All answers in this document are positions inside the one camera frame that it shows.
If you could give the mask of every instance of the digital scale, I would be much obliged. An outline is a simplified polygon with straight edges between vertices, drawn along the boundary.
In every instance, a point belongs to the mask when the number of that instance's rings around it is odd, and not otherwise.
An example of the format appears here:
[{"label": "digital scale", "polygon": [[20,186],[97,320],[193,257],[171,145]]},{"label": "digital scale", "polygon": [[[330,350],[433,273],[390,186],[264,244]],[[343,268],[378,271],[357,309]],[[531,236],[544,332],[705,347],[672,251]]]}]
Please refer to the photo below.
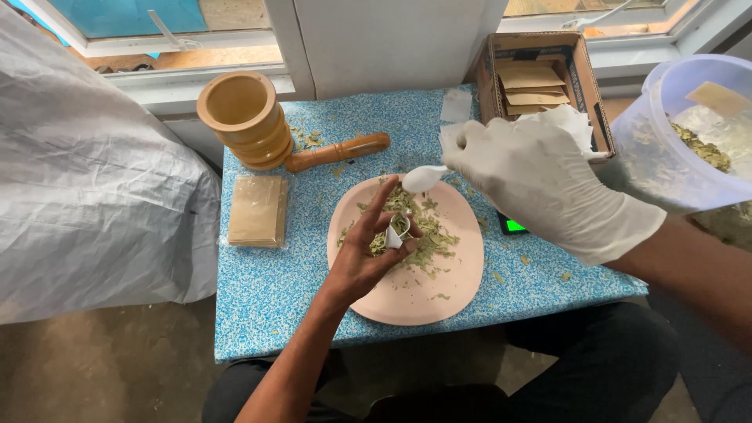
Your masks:
[{"label": "digital scale", "polygon": [[499,223],[502,225],[502,232],[504,235],[519,235],[521,233],[528,233],[527,229],[523,228],[519,223],[507,218],[506,216],[496,211],[499,215]]}]

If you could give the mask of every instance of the white latex glove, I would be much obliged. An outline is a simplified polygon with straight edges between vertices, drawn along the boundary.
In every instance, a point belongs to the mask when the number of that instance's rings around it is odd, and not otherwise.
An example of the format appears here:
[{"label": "white latex glove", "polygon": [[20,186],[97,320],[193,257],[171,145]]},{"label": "white latex glove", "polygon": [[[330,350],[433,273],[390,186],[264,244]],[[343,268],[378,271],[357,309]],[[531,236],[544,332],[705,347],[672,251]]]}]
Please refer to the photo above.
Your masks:
[{"label": "white latex glove", "polygon": [[531,120],[465,123],[441,161],[504,215],[593,266],[616,260],[666,219],[661,208],[607,188],[572,136]]}]

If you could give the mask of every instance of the blue speckled tablecloth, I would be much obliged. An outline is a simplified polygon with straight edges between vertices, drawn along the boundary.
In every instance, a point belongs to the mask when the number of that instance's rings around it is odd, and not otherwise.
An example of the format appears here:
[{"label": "blue speckled tablecloth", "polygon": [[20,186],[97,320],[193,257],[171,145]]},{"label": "blue speckled tablecloth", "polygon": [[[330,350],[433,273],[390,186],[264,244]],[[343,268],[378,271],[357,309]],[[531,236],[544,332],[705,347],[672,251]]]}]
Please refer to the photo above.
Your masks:
[{"label": "blue speckled tablecloth", "polygon": [[[473,90],[463,85],[461,90]],[[362,94],[345,99],[282,103],[290,126],[305,133],[321,131],[324,145],[384,131],[391,147],[355,159],[338,180],[332,166],[317,166],[294,176],[282,249],[221,245],[217,280],[217,327],[214,357],[220,363],[278,353],[293,335],[308,304],[327,274],[326,233],[339,199],[355,184],[387,173],[440,164],[439,120],[443,90]],[[479,116],[474,101],[472,115]],[[232,189],[238,168],[225,149],[220,236],[227,236]],[[602,266],[585,267],[560,248],[532,234],[504,236],[494,208],[481,196],[459,191],[479,217],[487,217],[483,281],[475,298],[460,313],[423,326],[400,327],[368,320],[349,310],[333,347],[386,341],[408,336],[468,329],[531,318],[618,298],[645,295],[647,289],[629,276]],[[520,256],[530,259],[528,266]],[[496,270],[505,283],[493,275]],[[560,277],[571,272],[572,277]]]}]

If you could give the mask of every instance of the window latch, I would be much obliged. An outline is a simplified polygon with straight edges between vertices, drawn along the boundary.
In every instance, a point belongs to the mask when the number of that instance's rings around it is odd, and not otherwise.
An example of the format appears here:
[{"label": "window latch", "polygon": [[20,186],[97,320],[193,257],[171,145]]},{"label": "window latch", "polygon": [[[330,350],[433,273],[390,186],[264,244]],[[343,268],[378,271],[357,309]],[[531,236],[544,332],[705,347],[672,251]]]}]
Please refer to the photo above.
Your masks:
[{"label": "window latch", "polygon": [[154,22],[154,25],[156,25],[156,27],[159,28],[160,31],[162,31],[162,34],[165,36],[165,38],[167,38],[167,41],[170,42],[170,48],[177,48],[180,51],[201,49],[201,43],[199,43],[198,41],[175,38],[175,36],[172,35],[172,32],[170,32],[169,29],[167,29],[167,26],[165,26],[165,24],[162,22],[162,20],[159,18],[159,15],[157,15],[155,11],[147,12],[149,13],[149,17],[151,17],[151,20]]},{"label": "window latch", "polygon": [[583,29],[586,27],[590,28],[595,26],[597,23],[600,23],[603,20],[608,19],[609,17],[614,16],[615,14],[623,11],[624,9],[628,8],[632,3],[636,2],[637,0],[626,0],[626,2],[619,5],[618,8],[615,8],[612,11],[608,11],[604,14],[602,14],[599,17],[594,17],[592,19],[585,19],[585,18],[577,18],[574,20],[570,20],[567,22],[564,22],[561,25],[561,29],[574,29],[575,31],[582,32]]}]

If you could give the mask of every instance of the mortar and pestle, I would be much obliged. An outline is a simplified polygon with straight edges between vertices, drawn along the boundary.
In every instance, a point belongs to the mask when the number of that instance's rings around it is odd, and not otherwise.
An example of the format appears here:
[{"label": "mortar and pestle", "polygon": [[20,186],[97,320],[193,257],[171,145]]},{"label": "mortar and pestle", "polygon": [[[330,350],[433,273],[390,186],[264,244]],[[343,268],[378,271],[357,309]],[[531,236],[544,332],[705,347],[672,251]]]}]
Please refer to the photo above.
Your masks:
[{"label": "mortar and pestle", "polygon": [[196,103],[199,118],[249,169],[282,163],[288,172],[376,153],[389,147],[385,132],[364,135],[292,154],[293,137],[271,81],[254,71],[228,72],[204,87]]}]

